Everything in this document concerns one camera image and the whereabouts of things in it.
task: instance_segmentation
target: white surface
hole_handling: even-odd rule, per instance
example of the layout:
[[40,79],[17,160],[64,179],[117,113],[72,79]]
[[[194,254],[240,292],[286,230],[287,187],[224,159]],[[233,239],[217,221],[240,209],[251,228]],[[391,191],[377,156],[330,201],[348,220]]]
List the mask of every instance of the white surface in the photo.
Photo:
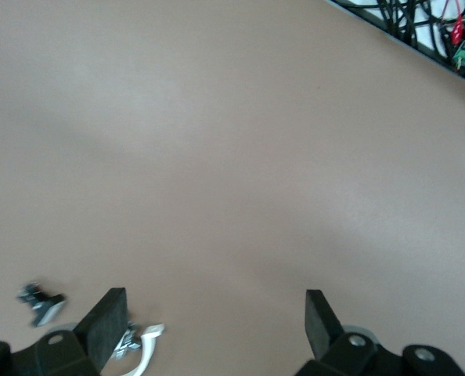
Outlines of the white surface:
[[325,2],[0,2],[14,349],[29,280],[53,325],[125,286],[151,376],[294,374],[306,288],[465,369],[465,82]]

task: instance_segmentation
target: white cable clip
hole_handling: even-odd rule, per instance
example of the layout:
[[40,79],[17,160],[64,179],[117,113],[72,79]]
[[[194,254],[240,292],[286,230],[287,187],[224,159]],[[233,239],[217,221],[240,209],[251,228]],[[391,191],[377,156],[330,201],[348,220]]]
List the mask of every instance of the white cable clip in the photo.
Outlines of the white cable clip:
[[133,371],[123,374],[122,376],[141,376],[149,365],[149,361],[154,354],[156,347],[156,338],[164,331],[164,324],[152,325],[144,330],[140,336],[142,341],[142,358],[140,364]]

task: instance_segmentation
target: screw hole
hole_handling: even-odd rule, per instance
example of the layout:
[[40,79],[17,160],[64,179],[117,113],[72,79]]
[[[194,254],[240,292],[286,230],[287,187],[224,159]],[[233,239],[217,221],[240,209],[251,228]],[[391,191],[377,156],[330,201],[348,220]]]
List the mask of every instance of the screw hole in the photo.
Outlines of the screw hole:
[[434,359],[436,359],[436,357],[431,351],[423,347],[416,349],[415,355],[417,356],[417,358],[419,358],[420,360],[423,360],[424,362],[433,362]]
[[63,340],[63,335],[61,334],[57,334],[57,335],[54,335],[53,337],[51,337],[49,340],[48,340],[48,344],[49,345],[55,345],[56,343],[59,343],[60,341]]
[[366,345],[365,339],[358,335],[352,335],[351,337],[349,337],[349,341],[351,345],[356,347],[363,347],[364,345]]

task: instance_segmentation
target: black mount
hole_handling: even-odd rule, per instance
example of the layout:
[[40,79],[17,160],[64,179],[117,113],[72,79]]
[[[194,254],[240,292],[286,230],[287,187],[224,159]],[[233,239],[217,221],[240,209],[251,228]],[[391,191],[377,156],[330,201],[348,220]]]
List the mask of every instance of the black mount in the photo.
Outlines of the black mount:
[[308,290],[305,332],[315,359],[296,376],[465,376],[440,349],[410,345],[401,356],[361,333],[345,332],[320,290]]
[[72,331],[15,353],[0,342],[0,376],[100,376],[127,327],[126,290],[111,288]]

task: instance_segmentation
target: metal bracket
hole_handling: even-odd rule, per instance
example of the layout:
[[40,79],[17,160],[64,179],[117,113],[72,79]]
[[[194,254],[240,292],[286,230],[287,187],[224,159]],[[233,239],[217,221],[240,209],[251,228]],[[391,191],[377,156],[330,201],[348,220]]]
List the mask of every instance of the metal bracket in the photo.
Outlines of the metal bracket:
[[66,302],[66,297],[62,294],[55,296],[46,294],[37,282],[22,287],[17,298],[30,304],[33,311],[36,312],[36,317],[32,321],[32,325],[35,327],[40,327],[53,320]]
[[123,376],[141,376],[142,373],[146,370],[151,357],[154,354],[154,349],[156,347],[156,338],[161,335],[164,331],[164,325],[152,325],[144,330],[144,333],[141,336],[142,339],[142,357],[140,358],[140,364],[133,371],[124,374]]
[[139,337],[136,337],[136,333],[139,327],[137,324],[129,322],[128,329],[123,334],[123,338],[119,341],[114,349],[113,358],[119,360],[123,358],[128,351],[137,351],[142,348],[142,342]]

